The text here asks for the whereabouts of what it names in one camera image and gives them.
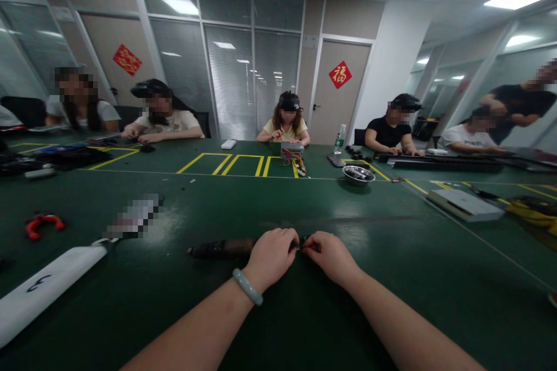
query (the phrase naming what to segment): red pliers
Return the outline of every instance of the red pliers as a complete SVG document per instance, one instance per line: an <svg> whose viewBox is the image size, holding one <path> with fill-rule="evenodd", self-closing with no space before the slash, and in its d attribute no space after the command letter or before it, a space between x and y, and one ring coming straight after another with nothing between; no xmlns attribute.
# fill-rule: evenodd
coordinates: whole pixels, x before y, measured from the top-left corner
<svg viewBox="0 0 557 371"><path fill-rule="evenodd" d="M41 236L37 233L37 228L46 222L55 222L54 227L57 230L62 230L66 227L66 224L55 214L37 213L31 220L28 221L27 226L25 226L25 233L27 234L27 237L32 241L39 239Z"/></svg>

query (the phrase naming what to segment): person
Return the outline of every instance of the person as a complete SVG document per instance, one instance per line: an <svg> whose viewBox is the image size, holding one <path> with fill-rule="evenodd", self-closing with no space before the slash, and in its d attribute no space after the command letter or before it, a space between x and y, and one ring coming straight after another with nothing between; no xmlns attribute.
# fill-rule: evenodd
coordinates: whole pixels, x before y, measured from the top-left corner
<svg viewBox="0 0 557 371"><path fill-rule="evenodd" d="M263 294L290 268L299 244L294 229L275 229L258 239L243 269L247 285ZM483 370L472 357L411 307L363 272L335 235L316 232L302 253L345 289L363 310L399 370ZM122 370L216 370L254 306L231 278L194 307Z"/></svg>
<svg viewBox="0 0 557 371"><path fill-rule="evenodd" d="M461 125L445 130L437 146L460 154L506 154L489 136L495 128L495 117L489 106L472 111L472 116Z"/></svg>
<svg viewBox="0 0 557 371"><path fill-rule="evenodd" d="M304 147L308 146L310 143L308 127L302 118L303 108L300 107L298 95L287 91L278 99L273 118L267 122L256 140L258 142L288 141L301 143Z"/></svg>
<svg viewBox="0 0 557 371"><path fill-rule="evenodd" d="M540 68L536 77L524 84L502 85L485 95L480 104L489 106L498 115L497 124L489 132L499 145L512 130L525 128L542 118L553 106L557 95L545 90L545 86L557 81L557 59Z"/></svg>
<svg viewBox="0 0 557 371"><path fill-rule="evenodd" d="M424 157L412 140L412 129L404 121L409 115L421 109L418 99L410 94L399 94L387 107L382 118L373 119L366 129L366 146L378 152L398 155L402 152Z"/></svg>
<svg viewBox="0 0 557 371"><path fill-rule="evenodd" d="M57 68L55 84L59 98L49 97L46 103L47 126L69 124L75 130L108 130L118 132L120 116L112 104L99 99L94 81L80 68Z"/></svg>
<svg viewBox="0 0 557 371"><path fill-rule="evenodd" d="M122 137L142 143L155 143L168 139L204 138L197 121L197 113L177 98L172 89L155 78L139 82L132 94L145 99L147 110L124 128ZM142 134L145 130L154 133Z"/></svg>

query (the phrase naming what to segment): yellow t-shirt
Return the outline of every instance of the yellow t-shirt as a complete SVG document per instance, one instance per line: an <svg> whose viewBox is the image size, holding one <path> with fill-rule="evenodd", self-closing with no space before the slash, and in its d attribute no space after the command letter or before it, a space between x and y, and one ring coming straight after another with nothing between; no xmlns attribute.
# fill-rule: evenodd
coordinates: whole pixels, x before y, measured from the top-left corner
<svg viewBox="0 0 557 371"><path fill-rule="evenodd" d="M290 130L286 133L283 133L283 141L290 141L292 139L300 140L300 134L304 130L307 130L307 129L308 129L308 127L306 126L306 122L305 122L305 120L302 119L302 121L300 122L300 126L298 127L298 134L295 135L294 130L292 129L292 126L290 126ZM268 134L271 134L276 130L273 126L273 120L272 119L269 119L269 121L267 122L267 124L264 127L264 130ZM280 139L272 138L271 142L280 142Z"/></svg>

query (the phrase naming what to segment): black t-shirt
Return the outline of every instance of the black t-shirt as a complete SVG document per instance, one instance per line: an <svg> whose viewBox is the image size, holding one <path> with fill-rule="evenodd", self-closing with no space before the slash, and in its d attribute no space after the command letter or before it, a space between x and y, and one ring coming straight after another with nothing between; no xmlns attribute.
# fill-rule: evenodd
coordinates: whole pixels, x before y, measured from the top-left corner
<svg viewBox="0 0 557 371"><path fill-rule="evenodd" d="M396 125L395 128L390 127L387 124L385 116L379 119L373 119L368 125L368 129L373 129L377 132L375 140L381 145L393 148L400 143L400 140L405 134L412 133L409 125L405 123L401 125Z"/></svg>
<svg viewBox="0 0 557 371"><path fill-rule="evenodd" d="M489 131L489 136L496 144L503 142L516 126L511 121L513 114L524 116L534 114L543 117L557 99L557 95L552 92L545 90L529 92L519 84L496 87L490 94L493 94L495 100L502 102L508 110L505 116L497 120L497 127Z"/></svg>

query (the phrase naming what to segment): metal bowl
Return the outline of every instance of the metal bowl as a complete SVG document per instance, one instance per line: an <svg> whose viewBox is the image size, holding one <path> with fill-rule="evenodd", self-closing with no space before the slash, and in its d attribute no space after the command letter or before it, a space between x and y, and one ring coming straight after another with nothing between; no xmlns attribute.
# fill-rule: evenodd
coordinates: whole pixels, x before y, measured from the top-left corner
<svg viewBox="0 0 557 371"><path fill-rule="evenodd" d="M344 172L344 178L346 181L354 186L364 187L366 184L375 181L375 174L365 168L347 165L342 168L342 172Z"/></svg>

